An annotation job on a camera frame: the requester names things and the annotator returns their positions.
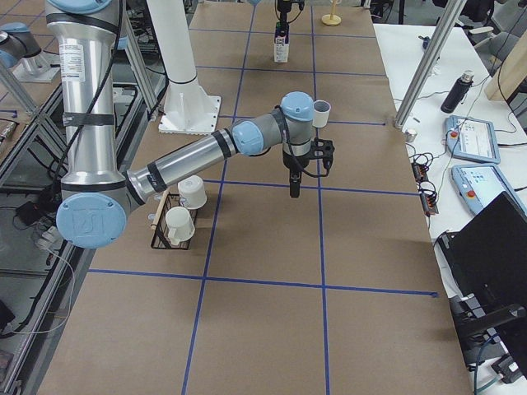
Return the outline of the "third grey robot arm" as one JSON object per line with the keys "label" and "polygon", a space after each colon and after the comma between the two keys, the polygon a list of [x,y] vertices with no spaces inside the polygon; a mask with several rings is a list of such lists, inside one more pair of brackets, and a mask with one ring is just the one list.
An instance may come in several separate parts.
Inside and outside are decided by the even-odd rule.
{"label": "third grey robot arm", "polygon": [[1,63],[20,82],[51,83],[59,72],[58,55],[46,53],[27,25],[1,26]]}

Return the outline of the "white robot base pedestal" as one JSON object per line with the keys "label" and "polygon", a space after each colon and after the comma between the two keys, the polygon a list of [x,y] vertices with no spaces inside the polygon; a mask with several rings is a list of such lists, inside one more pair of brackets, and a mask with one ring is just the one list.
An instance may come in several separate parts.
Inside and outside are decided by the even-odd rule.
{"label": "white robot base pedestal", "polygon": [[186,134],[213,132],[222,99],[208,95],[198,81],[184,3],[150,0],[147,6],[169,82],[159,130]]}

